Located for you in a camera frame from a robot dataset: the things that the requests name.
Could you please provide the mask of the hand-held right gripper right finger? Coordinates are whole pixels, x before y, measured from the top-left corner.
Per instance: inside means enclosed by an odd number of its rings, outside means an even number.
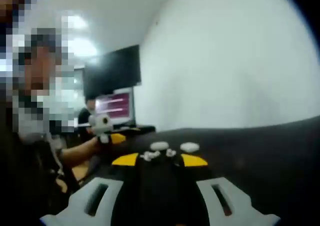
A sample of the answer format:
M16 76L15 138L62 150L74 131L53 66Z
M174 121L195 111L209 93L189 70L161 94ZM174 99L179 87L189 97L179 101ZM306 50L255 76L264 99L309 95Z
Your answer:
M203 158L182 153L177 166L193 225L276 225L280 220L255 209L247 193L216 177Z

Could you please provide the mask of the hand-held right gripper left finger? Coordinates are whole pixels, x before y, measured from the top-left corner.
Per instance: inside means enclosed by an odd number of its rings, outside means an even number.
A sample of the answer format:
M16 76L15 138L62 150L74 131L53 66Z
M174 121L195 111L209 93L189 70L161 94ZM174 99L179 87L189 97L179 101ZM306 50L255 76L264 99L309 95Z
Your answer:
M135 221L139 153L104 166L68 200L61 212L40 218L43 225L132 225Z

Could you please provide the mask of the person's left hand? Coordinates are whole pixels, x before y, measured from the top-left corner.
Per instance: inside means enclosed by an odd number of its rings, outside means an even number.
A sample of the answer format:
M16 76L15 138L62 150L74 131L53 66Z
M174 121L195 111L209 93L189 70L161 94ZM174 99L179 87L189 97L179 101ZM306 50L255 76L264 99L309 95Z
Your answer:
M94 154L98 154L101 151L105 150L106 145L104 143L101 142L101 139L97 136L95 136L92 140L92 151Z

